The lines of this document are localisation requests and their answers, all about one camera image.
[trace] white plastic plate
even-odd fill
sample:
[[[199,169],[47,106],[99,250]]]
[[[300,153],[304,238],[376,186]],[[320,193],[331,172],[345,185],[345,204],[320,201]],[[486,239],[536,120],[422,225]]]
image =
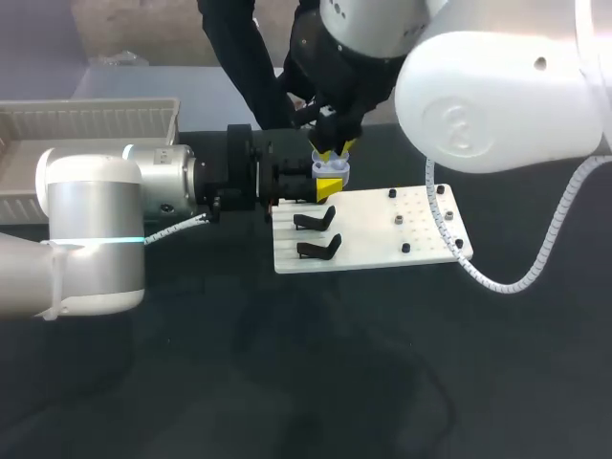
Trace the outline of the white plastic plate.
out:
[[[455,261],[435,227],[425,187],[395,189],[395,199],[389,198],[389,188],[384,188],[344,191],[321,206],[281,201],[273,208],[276,272],[318,273]],[[438,195],[438,204],[444,214],[452,211],[452,220],[446,221],[448,229],[455,239],[463,240],[462,251],[470,259],[473,249],[450,186],[445,185],[444,194]],[[329,206],[336,207],[336,217],[327,231],[296,230],[295,214],[321,218]],[[395,223],[398,215],[404,219],[401,225]],[[298,242],[327,246],[336,234],[341,234],[342,245],[332,260],[299,258]],[[402,252],[404,243],[410,244],[409,253]]]

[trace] black table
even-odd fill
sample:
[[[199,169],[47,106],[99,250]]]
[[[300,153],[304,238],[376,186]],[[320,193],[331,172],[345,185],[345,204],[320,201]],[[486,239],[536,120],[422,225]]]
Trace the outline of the black table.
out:
[[[300,132],[260,136],[309,148]],[[182,142],[210,158],[224,136]],[[367,128],[351,162],[353,189],[424,182],[395,125]],[[484,273],[525,273],[577,165],[438,169]],[[280,276],[260,213],[151,246],[137,310],[1,325],[0,456],[610,457],[610,173],[584,186],[520,295],[454,264]]]

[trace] yellow part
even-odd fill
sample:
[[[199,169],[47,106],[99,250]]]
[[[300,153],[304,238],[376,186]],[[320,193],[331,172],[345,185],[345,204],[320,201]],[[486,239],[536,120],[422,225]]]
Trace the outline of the yellow part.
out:
[[[317,179],[317,202],[342,191],[342,179]]]
[[[321,160],[323,162],[327,163],[329,161],[329,155],[332,153],[332,150],[327,150],[321,153],[320,151],[317,150],[317,148],[313,145],[312,142],[310,142],[310,145],[313,147],[316,153],[318,153],[318,155],[321,157]]]
[[[350,150],[353,147],[356,141],[357,139],[353,139],[352,141],[345,142],[344,148],[342,148],[342,154],[347,153],[348,150]]]

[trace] cable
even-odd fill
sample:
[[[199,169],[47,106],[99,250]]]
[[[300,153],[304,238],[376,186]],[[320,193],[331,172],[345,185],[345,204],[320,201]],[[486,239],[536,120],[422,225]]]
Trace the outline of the cable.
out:
[[[518,292],[522,292],[527,287],[532,285],[542,273],[542,271],[544,270],[544,266],[546,266],[546,262],[548,261],[548,257],[551,254],[553,246],[555,245],[555,241],[557,240],[557,235],[559,230],[561,229],[561,225],[563,225],[563,221],[565,220],[565,217],[569,212],[570,206],[576,199],[580,187],[591,172],[597,169],[600,165],[606,163],[612,163],[612,156],[592,156],[586,161],[584,161],[578,169],[576,169],[576,172],[574,172],[570,183],[565,188],[565,192],[563,193],[561,201],[558,203],[555,216],[553,217],[553,221],[551,222],[551,225],[548,228],[548,232],[546,233],[546,237],[544,238],[544,243],[542,244],[542,247],[540,248],[539,253],[537,254],[537,258],[535,259],[534,265],[520,280],[516,281],[514,284],[500,284],[489,279],[488,277],[480,273],[476,268],[474,268],[474,266],[455,245],[452,236],[448,232],[447,225],[444,221],[444,216],[438,208],[438,202],[436,200],[436,189],[434,184],[435,162],[432,160],[427,160],[425,175],[429,209],[431,210],[431,215],[433,215],[436,227],[438,227],[438,231],[440,231],[440,235],[444,239],[444,242],[447,244],[448,249],[452,252],[452,254],[459,262],[459,264],[463,267],[463,269],[466,270],[468,274],[476,280],[476,282],[488,288],[489,290],[498,292],[499,294],[517,294]]]
[[[155,234],[151,234],[149,237],[144,239],[144,244],[148,246],[149,244],[153,244],[154,242],[159,241],[160,239],[164,239],[170,234],[174,234],[176,232],[186,230],[187,228],[199,227],[200,225],[205,225],[208,223],[208,217],[205,213],[198,215],[197,217],[190,218],[185,220],[184,222],[177,223],[169,228],[162,229]]]

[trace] white crate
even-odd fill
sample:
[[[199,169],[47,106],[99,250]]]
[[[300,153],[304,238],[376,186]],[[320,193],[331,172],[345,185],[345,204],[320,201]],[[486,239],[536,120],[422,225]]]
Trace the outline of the white crate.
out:
[[[0,225],[47,222],[34,187],[47,149],[173,144],[179,105],[174,98],[0,101]]]

